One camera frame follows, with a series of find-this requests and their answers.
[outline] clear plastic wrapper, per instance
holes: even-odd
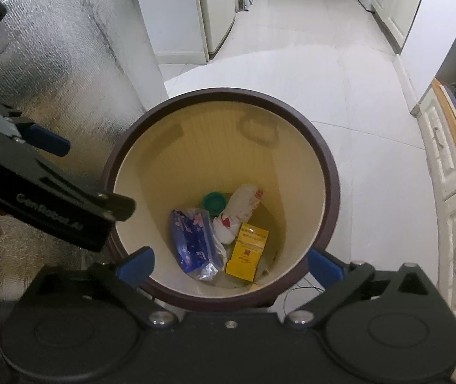
[[[224,269],[227,257],[226,250],[214,236],[208,212],[173,210],[171,220],[180,267],[196,280],[211,282]]]

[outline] metal bolt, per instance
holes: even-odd
[[[308,310],[296,310],[288,316],[294,325],[309,324],[314,319],[314,314]]]
[[[115,221],[116,218],[114,218],[114,215],[112,215],[112,212],[111,211],[105,211],[102,216],[106,219],[106,220],[109,220],[109,221]]]
[[[237,322],[235,322],[235,320],[227,320],[224,325],[228,328],[228,329],[235,329],[237,326],[239,326],[239,324]]]
[[[154,326],[167,326],[175,322],[175,315],[165,310],[153,312],[148,319]]]

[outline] yellow cardboard box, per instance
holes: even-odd
[[[226,263],[226,273],[252,282],[268,236],[265,229],[242,224],[232,257]]]

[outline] baseboard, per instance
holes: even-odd
[[[408,110],[411,114],[415,115],[417,112],[415,107],[417,106],[419,100],[417,99],[411,81],[409,80],[408,72],[404,69],[400,55],[395,55],[394,68],[397,72],[397,76],[399,77],[399,82],[401,83],[402,93],[406,99]]]
[[[157,52],[159,65],[204,65],[207,63],[205,52]]]

